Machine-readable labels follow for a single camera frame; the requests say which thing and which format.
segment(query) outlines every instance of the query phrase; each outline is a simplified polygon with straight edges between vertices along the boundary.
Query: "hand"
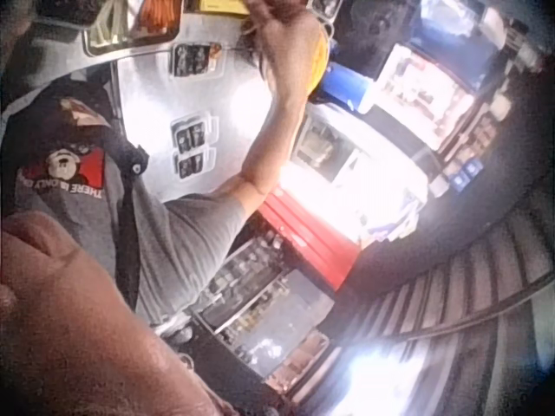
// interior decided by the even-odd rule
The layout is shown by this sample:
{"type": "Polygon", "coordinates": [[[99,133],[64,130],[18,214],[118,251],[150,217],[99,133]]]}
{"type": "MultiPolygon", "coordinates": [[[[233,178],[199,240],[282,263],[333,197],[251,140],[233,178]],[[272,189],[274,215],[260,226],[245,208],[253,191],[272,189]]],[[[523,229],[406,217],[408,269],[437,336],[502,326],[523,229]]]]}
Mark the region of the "hand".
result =
{"type": "Polygon", "coordinates": [[[306,100],[320,23],[295,0],[243,0],[258,30],[279,100],[306,100]]]}

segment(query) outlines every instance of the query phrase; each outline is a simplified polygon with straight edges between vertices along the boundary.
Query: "raised arm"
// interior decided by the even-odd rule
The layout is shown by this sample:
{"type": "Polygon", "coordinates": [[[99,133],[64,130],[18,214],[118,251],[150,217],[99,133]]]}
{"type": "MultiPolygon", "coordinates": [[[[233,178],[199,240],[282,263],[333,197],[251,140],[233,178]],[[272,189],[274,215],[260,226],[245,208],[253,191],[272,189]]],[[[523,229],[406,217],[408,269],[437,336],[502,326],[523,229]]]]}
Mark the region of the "raised arm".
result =
{"type": "Polygon", "coordinates": [[[293,0],[244,1],[276,85],[271,110],[241,172],[216,193],[237,198],[250,216],[276,186],[280,169],[291,155],[308,95],[320,24],[293,0]]]}

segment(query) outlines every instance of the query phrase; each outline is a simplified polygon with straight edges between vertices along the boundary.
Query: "red panel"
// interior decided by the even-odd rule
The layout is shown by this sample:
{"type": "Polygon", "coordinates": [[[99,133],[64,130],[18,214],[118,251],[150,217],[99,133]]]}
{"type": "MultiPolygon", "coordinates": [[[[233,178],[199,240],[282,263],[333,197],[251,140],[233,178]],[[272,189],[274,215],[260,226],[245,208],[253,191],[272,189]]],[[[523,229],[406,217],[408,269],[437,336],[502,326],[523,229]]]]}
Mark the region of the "red panel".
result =
{"type": "Polygon", "coordinates": [[[279,187],[258,210],[334,290],[339,289],[361,251],[357,244],[310,214],[279,187]]]}

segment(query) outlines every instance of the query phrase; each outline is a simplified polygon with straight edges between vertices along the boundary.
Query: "graphic print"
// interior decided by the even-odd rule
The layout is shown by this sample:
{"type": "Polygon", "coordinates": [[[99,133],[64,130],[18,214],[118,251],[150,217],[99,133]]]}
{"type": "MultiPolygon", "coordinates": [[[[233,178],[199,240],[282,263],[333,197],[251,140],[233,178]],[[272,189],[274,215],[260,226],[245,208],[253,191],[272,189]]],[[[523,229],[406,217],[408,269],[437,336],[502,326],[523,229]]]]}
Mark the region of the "graphic print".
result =
{"type": "Polygon", "coordinates": [[[70,145],[50,153],[42,163],[19,171],[20,181],[37,192],[59,188],[102,198],[104,151],[98,147],[70,145]]]}

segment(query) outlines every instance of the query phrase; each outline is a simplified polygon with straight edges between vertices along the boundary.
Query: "person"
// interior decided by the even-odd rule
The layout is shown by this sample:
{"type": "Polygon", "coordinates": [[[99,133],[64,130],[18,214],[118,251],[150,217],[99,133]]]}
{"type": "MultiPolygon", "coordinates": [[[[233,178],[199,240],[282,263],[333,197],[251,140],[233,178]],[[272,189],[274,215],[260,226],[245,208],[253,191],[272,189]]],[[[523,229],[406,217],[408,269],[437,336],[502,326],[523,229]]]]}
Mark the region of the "person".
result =
{"type": "Polygon", "coordinates": [[[101,107],[67,89],[17,114],[25,128],[8,126],[7,138],[29,135],[2,148],[0,365],[3,387],[34,414],[235,414],[148,325],[207,285],[277,183],[299,128],[319,23],[291,0],[245,3],[276,89],[241,171],[212,194],[162,204],[140,177],[126,182],[118,153],[103,147],[120,142],[110,141],[101,107]],[[45,108],[63,124],[41,120],[45,108]],[[129,195],[140,254],[135,311],[116,287],[125,259],[116,246],[132,244],[115,241],[129,195]]]}
{"type": "Polygon", "coordinates": [[[140,157],[120,161],[115,148],[126,155],[135,149],[118,140],[102,98],[88,85],[47,88],[6,129],[3,216],[41,211],[54,218],[151,326],[191,305],[214,276],[245,220],[277,184],[302,119],[319,23],[294,0],[245,4],[275,91],[240,172],[211,194],[162,204],[140,177],[130,179],[123,166],[144,170],[144,164],[140,157]]]}

